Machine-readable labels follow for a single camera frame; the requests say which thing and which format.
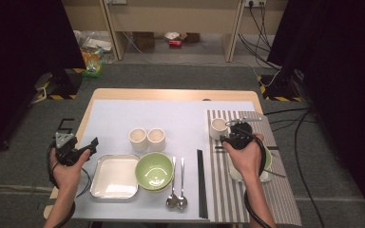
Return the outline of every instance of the gray striped placemat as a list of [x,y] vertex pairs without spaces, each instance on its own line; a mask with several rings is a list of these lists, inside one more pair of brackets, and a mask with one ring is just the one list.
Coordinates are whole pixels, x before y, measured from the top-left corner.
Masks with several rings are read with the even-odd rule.
[[[210,125],[214,118],[224,118],[226,121],[238,118],[256,119],[261,117],[261,121],[250,122],[253,132],[264,135],[265,146],[277,146],[267,117],[250,111],[229,111],[229,110],[207,110],[207,123]],[[243,182],[230,178],[227,168],[227,153],[221,153],[215,146],[220,142],[209,137],[210,144],[210,167],[212,170],[212,191],[214,197],[215,222],[249,222],[248,215],[242,196],[245,191]],[[271,171],[286,176],[283,163],[277,150],[271,150],[274,154]],[[263,191],[274,220],[278,224],[294,224],[301,226],[300,214],[296,206],[295,198],[287,178],[272,176],[272,179],[263,182]]]

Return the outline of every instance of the black chopsticks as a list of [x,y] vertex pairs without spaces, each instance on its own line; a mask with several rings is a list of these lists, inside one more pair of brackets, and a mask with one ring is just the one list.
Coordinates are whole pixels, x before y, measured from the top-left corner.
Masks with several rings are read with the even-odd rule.
[[198,184],[199,184],[199,194],[200,194],[200,218],[208,219],[202,151],[198,149],[197,155],[198,155]]

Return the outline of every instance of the metal spoon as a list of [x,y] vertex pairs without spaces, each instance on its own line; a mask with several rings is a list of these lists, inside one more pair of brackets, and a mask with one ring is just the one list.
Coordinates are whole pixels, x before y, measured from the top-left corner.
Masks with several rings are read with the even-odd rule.
[[165,205],[167,207],[175,207],[179,203],[179,199],[174,194],[174,176],[176,172],[176,157],[173,157],[173,180],[171,181],[171,195],[168,196],[167,201],[165,202]]
[[184,167],[183,167],[183,158],[182,158],[182,194],[179,196],[179,204],[178,204],[180,209],[184,209],[188,205],[188,200],[183,195],[183,171],[184,171]]

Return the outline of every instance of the white square plate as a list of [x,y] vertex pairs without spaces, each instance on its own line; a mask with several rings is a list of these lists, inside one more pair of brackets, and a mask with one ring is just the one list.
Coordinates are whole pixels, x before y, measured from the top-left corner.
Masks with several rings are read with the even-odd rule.
[[93,197],[128,199],[138,191],[135,167],[139,158],[134,155],[106,155],[98,161],[90,188]]

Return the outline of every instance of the vr controller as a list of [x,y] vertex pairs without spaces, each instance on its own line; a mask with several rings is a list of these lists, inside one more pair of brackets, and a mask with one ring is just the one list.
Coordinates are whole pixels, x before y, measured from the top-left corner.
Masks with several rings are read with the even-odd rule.
[[221,143],[228,142],[233,148],[241,150],[254,140],[253,128],[247,122],[235,122],[229,126],[229,137],[221,135]]
[[97,137],[90,145],[80,149],[75,149],[77,142],[78,140],[73,134],[61,134],[58,132],[55,134],[55,156],[59,163],[66,166],[72,166],[87,149],[90,150],[90,156],[87,160],[90,160],[90,157],[97,152],[96,146],[99,144]]
[[229,137],[220,137],[221,143],[228,142],[233,148],[241,150],[245,148],[251,141],[255,141],[260,149],[261,161],[259,166],[259,176],[261,175],[266,163],[266,151],[263,143],[256,136],[253,135],[253,128],[245,120],[235,120],[228,122],[230,127]]

